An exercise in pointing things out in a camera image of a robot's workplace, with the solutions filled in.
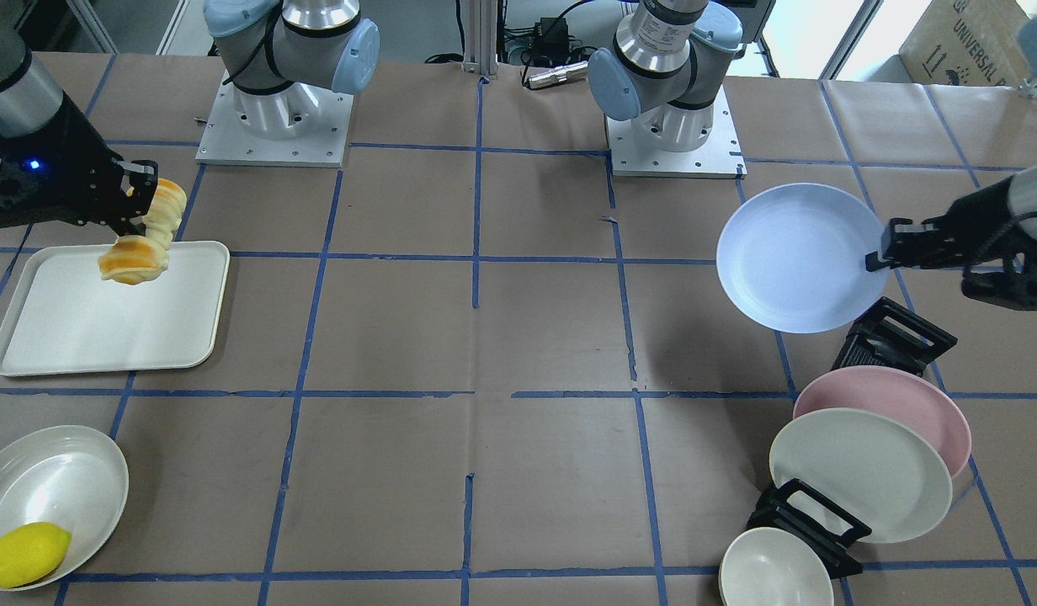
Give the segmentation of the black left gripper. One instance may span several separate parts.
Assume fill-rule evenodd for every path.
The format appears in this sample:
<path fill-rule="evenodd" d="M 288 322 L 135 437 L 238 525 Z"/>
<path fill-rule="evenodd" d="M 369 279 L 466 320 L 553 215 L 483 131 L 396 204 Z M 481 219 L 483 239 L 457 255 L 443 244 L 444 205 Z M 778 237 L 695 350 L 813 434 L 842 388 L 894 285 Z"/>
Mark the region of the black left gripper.
<path fill-rule="evenodd" d="M 1037 178 L 1008 177 L 949 208 L 937 223 L 891 219 L 865 268 L 953 268 L 964 264 L 965 298 L 1037 311 Z"/>

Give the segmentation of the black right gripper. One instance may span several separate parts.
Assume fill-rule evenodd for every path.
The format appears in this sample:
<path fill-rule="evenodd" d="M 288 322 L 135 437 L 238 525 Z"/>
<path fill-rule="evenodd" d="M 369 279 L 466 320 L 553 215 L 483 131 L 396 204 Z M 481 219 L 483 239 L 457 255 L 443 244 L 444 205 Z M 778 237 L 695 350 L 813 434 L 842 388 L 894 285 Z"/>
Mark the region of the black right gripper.
<path fill-rule="evenodd" d="M 0 135 L 0 229 L 61 221 L 142 236 L 158 177 L 157 162 L 122 160 L 63 97 L 34 133 Z"/>

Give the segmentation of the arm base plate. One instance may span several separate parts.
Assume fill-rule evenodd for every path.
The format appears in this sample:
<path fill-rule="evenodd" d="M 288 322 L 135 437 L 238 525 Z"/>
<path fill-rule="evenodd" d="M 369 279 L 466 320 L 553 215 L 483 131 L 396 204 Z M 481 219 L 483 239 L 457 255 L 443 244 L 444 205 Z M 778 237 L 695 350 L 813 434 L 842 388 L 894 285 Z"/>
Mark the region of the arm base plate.
<path fill-rule="evenodd" d="M 205 165 L 341 168 L 353 93 L 295 83 L 279 93 L 249 95 L 220 84 L 196 161 Z"/>
<path fill-rule="evenodd" d="M 665 104 L 633 120 L 606 118 L 604 130 L 615 176 L 734 180 L 748 173 L 724 89 L 703 109 Z"/>

